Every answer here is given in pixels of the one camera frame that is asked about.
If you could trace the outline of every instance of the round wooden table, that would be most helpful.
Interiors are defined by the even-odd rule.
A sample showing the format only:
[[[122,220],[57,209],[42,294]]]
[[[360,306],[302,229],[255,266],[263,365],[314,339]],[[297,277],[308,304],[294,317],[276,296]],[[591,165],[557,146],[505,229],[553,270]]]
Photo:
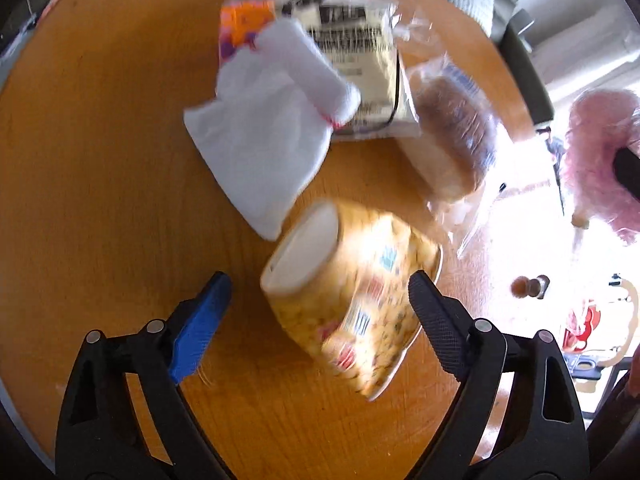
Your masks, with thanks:
[[[182,387],[238,478],[404,478],[456,383],[421,335],[369,403],[280,329],[258,286],[275,244],[228,202],[182,124],[183,108],[213,96],[222,1],[62,0],[38,26],[0,97],[0,377],[52,453],[84,335],[136,332],[223,270],[232,304],[200,375]],[[410,1],[511,137],[532,137],[518,89],[476,23],[445,0]],[[285,229],[316,198],[338,196],[428,231],[412,176],[393,140],[334,145]],[[540,242],[519,230],[545,228],[540,200],[495,213],[462,262],[446,254],[441,290],[504,332],[541,328],[539,305],[509,295],[515,276],[545,270]]]

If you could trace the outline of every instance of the pink feather boa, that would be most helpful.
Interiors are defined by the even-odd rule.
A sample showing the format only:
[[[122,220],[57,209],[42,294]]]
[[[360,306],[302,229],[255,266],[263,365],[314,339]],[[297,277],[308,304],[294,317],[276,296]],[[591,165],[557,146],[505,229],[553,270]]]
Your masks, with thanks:
[[[640,202],[616,180],[613,159],[625,147],[639,155],[640,98],[629,91],[585,92],[572,107],[566,143],[562,177],[574,194],[576,214],[600,218],[625,243],[634,243]]]

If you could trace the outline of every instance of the white cloth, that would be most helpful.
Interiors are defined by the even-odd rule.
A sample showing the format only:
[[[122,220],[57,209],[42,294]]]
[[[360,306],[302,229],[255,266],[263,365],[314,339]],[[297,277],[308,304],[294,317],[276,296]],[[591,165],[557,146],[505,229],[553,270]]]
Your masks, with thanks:
[[[324,161],[331,122],[349,120],[360,92],[295,20],[276,20],[254,43],[220,69],[217,99],[185,110],[184,124],[231,203],[275,240]]]

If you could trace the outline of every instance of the red object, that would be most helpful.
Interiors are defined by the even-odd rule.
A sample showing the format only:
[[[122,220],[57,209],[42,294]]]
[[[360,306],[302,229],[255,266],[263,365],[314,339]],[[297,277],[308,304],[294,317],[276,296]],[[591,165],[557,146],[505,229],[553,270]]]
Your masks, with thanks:
[[[345,343],[340,350],[340,355],[335,365],[341,370],[348,370],[356,361],[356,351],[349,343]]]
[[[325,340],[334,333],[338,327],[340,326],[340,322],[338,321],[330,321],[324,326],[318,328],[318,338],[321,342],[325,342]]]
[[[562,350],[574,353],[584,352],[587,349],[587,340],[591,336],[591,333],[593,333],[600,324],[601,317],[602,313],[597,310],[597,306],[595,304],[590,304],[587,307],[587,314],[584,318],[584,328],[580,330],[575,322],[575,315],[572,314],[572,320],[570,321],[569,326],[573,330],[570,330],[569,328],[564,330]]]

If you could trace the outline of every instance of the plastic bag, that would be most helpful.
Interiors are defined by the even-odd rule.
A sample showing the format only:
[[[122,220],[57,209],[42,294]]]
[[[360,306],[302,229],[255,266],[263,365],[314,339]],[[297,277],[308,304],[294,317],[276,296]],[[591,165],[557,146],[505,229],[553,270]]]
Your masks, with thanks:
[[[607,223],[625,244],[640,233],[640,202],[616,177],[614,160],[623,148],[640,152],[640,98],[629,91],[596,90],[573,104],[562,168],[573,193],[573,224],[591,218]]]
[[[299,20],[360,90],[359,110],[348,124],[336,125],[332,140],[420,136],[401,52],[431,59],[444,51],[418,9],[395,0],[229,0],[221,12],[221,63],[281,16]]]
[[[398,143],[461,258],[500,192],[513,145],[484,92],[446,57],[413,67],[408,79],[422,136]]]

